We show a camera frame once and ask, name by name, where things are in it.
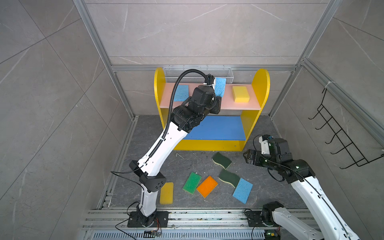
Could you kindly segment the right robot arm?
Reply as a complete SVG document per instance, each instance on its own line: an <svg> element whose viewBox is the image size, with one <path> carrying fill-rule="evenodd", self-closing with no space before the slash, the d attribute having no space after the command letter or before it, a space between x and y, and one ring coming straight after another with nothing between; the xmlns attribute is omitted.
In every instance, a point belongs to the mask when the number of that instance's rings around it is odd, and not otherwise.
<svg viewBox="0 0 384 240"><path fill-rule="evenodd" d="M279 202L263 206L260 216L263 225L283 227L298 240L359 239L333 206L309 164L301 159L293 159L286 140L262 135L259 143L261 150L249 149L243 153L246 163L277 171L282 181L290 184L302 198L319 230L299 220Z"/></svg>

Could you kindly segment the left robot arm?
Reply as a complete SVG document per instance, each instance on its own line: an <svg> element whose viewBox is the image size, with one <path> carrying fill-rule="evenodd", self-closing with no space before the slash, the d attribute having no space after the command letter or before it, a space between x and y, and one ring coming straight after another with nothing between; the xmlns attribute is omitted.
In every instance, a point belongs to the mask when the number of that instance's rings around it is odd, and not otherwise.
<svg viewBox="0 0 384 240"><path fill-rule="evenodd" d="M221 110L222 98L216 96L213 86L199 85L191 97L173 108L175 94L173 91L167 123L162 134L141 159L130 163L130 168L139 177L142 187L137 212L144 226L149 226L154 220L158 191L166 183L166 177L160 173L163 163L176 145L209 113L218 114Z"/></svg>

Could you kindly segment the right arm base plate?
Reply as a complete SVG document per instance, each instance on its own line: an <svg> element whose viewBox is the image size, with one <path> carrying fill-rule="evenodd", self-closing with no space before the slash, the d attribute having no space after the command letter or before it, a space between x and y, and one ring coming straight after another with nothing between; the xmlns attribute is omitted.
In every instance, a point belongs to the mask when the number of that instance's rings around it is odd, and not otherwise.
<svg viewBox="0 0 384 240"><path fill-rule="evenodd" d="M253 211L251 209L245 209L244 214L248 222L249 227L268 227L264 222L262 211Z"/></svg>

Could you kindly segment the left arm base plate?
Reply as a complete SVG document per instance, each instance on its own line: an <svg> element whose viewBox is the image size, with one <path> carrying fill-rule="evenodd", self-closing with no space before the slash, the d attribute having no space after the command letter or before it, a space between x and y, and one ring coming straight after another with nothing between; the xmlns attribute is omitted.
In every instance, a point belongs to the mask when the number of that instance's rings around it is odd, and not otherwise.
<svg viewBox="0 0 384 240"><path fill-rule="evenodd" d="M131 212L128 219L128 228L153 227L166 228L169 221L169 212L155 211L148 217L145 217L140 211Z"/></svg>

